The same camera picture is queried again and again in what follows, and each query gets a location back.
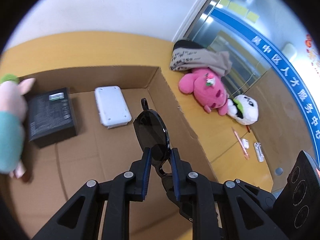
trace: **camera lens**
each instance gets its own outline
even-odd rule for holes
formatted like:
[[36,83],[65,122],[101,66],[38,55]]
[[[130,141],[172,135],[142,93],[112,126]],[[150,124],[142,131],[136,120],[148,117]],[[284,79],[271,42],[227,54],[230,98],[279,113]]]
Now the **camera lens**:
[[299,177],[300,174],[300,168],[299,166],[295,167],[295,169],[293,170],[292,176],[291,176],[291,182],[295,183]]
[[305,180],[301,180],[293,192],[292,203],[297,206],[301,203],[307,191],[307,185]]
[[303,206],[298,214],[296,215],[296,218],[294,220],[294,226],[295,228],[299,228],[303,225],[303,223],[306,221],[307,217],[309,215],[309,208],[308,206]]

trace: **stuffed animal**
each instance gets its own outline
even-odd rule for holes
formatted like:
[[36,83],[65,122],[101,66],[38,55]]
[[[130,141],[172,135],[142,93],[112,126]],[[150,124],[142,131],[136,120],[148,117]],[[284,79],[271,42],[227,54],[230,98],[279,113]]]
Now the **stuffed animal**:
[[257,122],[259,117],[258,103],[246,95],[236,96],[228,99],[228,115],[238,123],[250,125]]
[[23,95],[30,91],[35,79],[19,83],[17,77],[8,74],[0,82],[0,173],[28,182],[31,174],[20,160],[25,137],[22,123],[28,108]]
[[221,116],[228,112],[228,93],[221,82],[221,77],[209,68],[193,68],[192,73],[181,78],[179,89],[185,94],[193,92],[207,113],[215,108]]

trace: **green plush toy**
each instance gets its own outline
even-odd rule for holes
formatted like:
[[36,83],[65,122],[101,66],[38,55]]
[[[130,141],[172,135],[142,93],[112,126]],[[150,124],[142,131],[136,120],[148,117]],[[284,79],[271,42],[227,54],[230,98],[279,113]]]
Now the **green plush toy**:
[[6,81],[13,81],[17,84],[19,84],[19,78],[13,74],[6,74],[2,78],[0,78],[0,84]]

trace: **black sunglasses lens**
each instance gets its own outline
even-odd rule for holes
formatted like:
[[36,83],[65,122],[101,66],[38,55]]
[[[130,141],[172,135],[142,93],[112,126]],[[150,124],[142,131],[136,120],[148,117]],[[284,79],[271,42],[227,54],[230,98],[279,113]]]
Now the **black sunglasses lens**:
[[142,150],[151,149],[152,158],[163,160],[167,152],[167,135],[155,114],[143,111],[133,122],[134,129]]

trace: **brown cardboard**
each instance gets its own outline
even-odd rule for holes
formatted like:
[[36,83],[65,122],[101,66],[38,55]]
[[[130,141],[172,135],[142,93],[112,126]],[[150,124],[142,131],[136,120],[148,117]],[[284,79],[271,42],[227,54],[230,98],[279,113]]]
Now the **brown cardboard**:
[[174,240],[184,235],[191,235],[187,238],[191,240],[190,231],[192,231],[192,224],[179,213],[175,213],[159,223],[132,234],[130,240]]
[[[143,97],[164,120],[172,146],[179,149],[181,159],[215,180],[197,136],[180,111],[160,69],[146,66],[82,67],[51,70],[24,78],[28,77],[37,79],[32,93],[70,87],[79,131],[76,137],[42,149],[26,143],[23,161],[33,171],[34,179],[30,184],[10,179],[9,188],[18,221],[30,237],[89,179],[98,182],[112,180],[141,158],[142,151],[132,122],[142,111],[140,100]],[[118,85],[122,89],[132,115],[132,121],[126,126],[108,130],[100,124],[93,90],[107,85]],[[148,228],[157,227],[170,218],[165,223],[171,227],[181,225],[176,234],[166,237],[175,239],[177,234],[191,227],[188,221],[175,215],[178,212],[152,168],[146,200],[130,204],[130,232],[148,236]]]

